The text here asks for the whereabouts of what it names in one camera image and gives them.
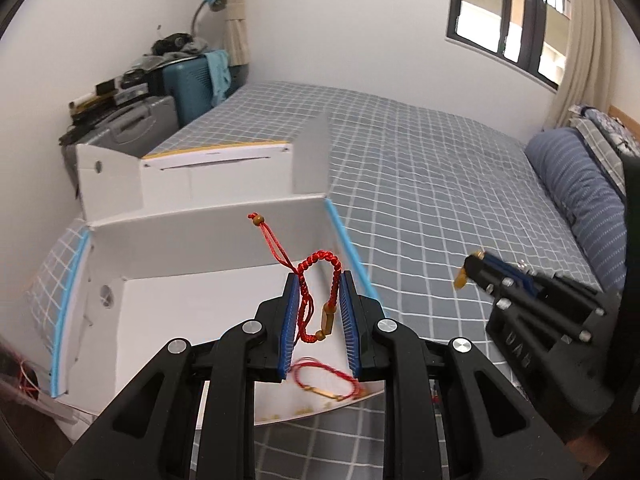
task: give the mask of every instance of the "cardboard box flap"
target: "cardboard box flap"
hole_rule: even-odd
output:
[[[140,160],[134,156],[78,144],[78,179],[88,222],[141,209]]]
[[[262,141],[145,157],[79,144],[78,173],[89,223],[234,203],[324,194],[331,137],[326,113],[292,144]]]
[[[309,119],[293,141],[293,193],[329,192],[331,133],[326,112]]]

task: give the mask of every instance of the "window frame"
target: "window frame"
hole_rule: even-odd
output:
[[[511,21],[512,0],[502,0],[502,12],[500,16],[500,41],[498,42],[498,52],[494,52],[476,42],[460,36],[456,29],[458,19],[462,9],[462,0],[451,0],[449,6],[449,21],[447,23],[447,37],[451,40],[459,41],[473,48],[479,49],[490,56],[516,66],[554,90],[558,90],[558,84],[551,81],[539,71],[540,59],[545,43],[546,32],[546,0],[525,0],[524,15],[522,17],[522,40],[520,42],[520,55],[515,62],[504,56],[506,48],[506,38],[509,32]]]

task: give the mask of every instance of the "blue towel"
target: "blue towel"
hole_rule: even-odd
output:
[[[213,86],[213,99],[211,106],[218,106],[225,100],[226,91],[231,86],[231,74],[229,73],[229,56],[226,50],[213,50],[204,55],[209,63],[209,74]]]

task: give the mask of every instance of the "blue pillow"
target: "blue pillow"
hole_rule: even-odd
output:
[[[537,134],[525,154],[566,218],[603,290],[625,285],[625,207],[589,156],[579,133]]]

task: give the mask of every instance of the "pillow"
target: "pillow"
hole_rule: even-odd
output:
[[[609,141],[617,153],[628,156],[640,156],[640,142],[629,130],[614,118],[596,108],[586,108],[583,115],[593,121],[600,133]]]
[[[625,197],[625,175],[622,161],[607,139],[588,119],[573,118],[570,124],[578,130],[594,160],[602,168],[604,175],[609,178],[619,195]]]
[[[580,134],[560,128],[537,134],[525,154],[604,290],[625,284],[625,206],[587,152]]]

